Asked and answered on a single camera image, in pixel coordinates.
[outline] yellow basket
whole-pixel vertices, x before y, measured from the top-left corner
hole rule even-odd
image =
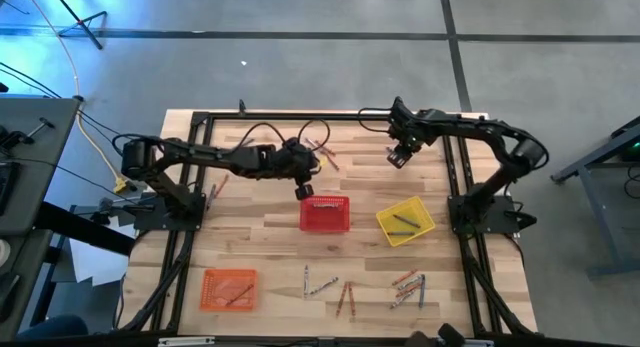
[[[420,225],[420,228],[416,228],[402,222],[393,215],[398,215],[416,222]],[[389,244],[393,247],[399,246],[407,241],[411,241],[412,239],[423,235],[436,227],[429,215],[429,212],[424,208],[424,204],[422,204],[422,200],[418,196],[411,197],[404,202],[400,202],[393,207],[376,213],[376,218],[378,219],[380,228],[382,228]],[[416,234],[413,236],[389,236],[389,232],[415,232]]]

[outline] wooden tabletop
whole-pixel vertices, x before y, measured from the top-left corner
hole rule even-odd
[[[186,140],[192,112],[168,110],[162,136]],[[216,121],[212,145],[236,145],[255,123]],[[285,138],[297,135],[302,125],[296,121],[272,124]],[[374,128],[386,125],[367,124]],[[298,228],[299,202],[294,195],[293,181],[253,181],[230,175],[196,234],[180,334],[408,337],[413,331],[422,330],[433,336],[445,322],[464,335],[472,334],[458,241],[450,230],[446,208],[450,191],[442,142],[425,146],[398,170],[386,161],[385,147],[394,144],[385,134],[369,132],[357,122],[332,121],[330,125],[331,138],[327,146],[337,153],[335,160],[340,171],[326,165],[311,184],[316,195],[349,197],[351,231],[344,234],[302,232]],[[318,140],[323,140],[325,134],[321,124],[312,124],[304,133]],[[268,128],[256,129],[251,137],[256,144],[280,144]],[[459,163],[457,144],[453,145]],[[486,180],[498,167],[491,150],[476,141],[468,141],[468,147],[475,181]],[[208,169],[203,191],[208,193],[212,184],[221,181],[227,173]],[[180,167],[172,167],[168,174],[177,181]],[[465,191],[463,183],[460,188]],[[375,214],[412,196],[420,196],[436,228],[407,244],[391,247]],[[131,320],[157,285],[166,239],[166,232],[151,232],[134,249],[124,284],[121,325]],[[535,330],[518,251],[503,236],[487,235],[486,240],[496,289],[523,324]],[[304,299],[305,265],[309,265],[311,286],[318,286],[333,276],[340,280]],[[203,273],[208,268],[255,269],[258,272],[256,308],[252,312],[200,311]],[[391,282],[413,268],[426,275],[425,307],[418,309],[418,294],[415,294],[397,309],[389,310],[396,294]],[[335,317],[345,281],[353,285],[355,318],[350,316],[347,301],[340,317]],[[175,283],[167,294],[163,323],[170,315],[174,289]],[[483,293],[479,293],[479,299],[483,321],[488,326]]]

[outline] gray floor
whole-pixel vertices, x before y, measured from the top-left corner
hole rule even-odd
[[[0,23],[42,25],[31,12],[0,8]],[[57,25],[72,23],[55,0],[40,0]],[[106,9],[105,26],[239,31],[444,32],[439,0],[68,0],[78,14]],[[639,34],[640,0],[451,0],[462,33]],[[68,39],[86,111],[121,131],[158,133],[168,108],[459,109],[446,42],[109,39],[97,51]],[[554,337],[640,344],[640,275],[589,281],[608,261],[578,181],[548,176],[638,115],[638,44],[461,43],[474,111],[528,129],[551,163],[513,186],[539,223],[523,232],[527,278],[540,331]],[[0,37],[0,59],[58,93],[74,93],[68,63],[49,37]],[[14,92],[34,93],[10,82]],[[115,154],[109,151],[115,161]],[[87,142],[72,132],[62,166],[110,186]],[[618,188],[619,181],[610,188]],[[90,204],[104,193],[57,173],[48,200]],[[76,312],[108,328],[116,286],[58,291],[52,314]]]

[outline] red plastic basket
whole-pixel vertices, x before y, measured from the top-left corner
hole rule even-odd
[[[350,226],[349,197],[313,196],[300,203],[300,230],[302,231],[348,232]]]

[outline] orange basket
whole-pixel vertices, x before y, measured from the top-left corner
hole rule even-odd
[[[255,270],[205,270],[202,279],[200,310],[253,310],[257,298],[257,279]]]

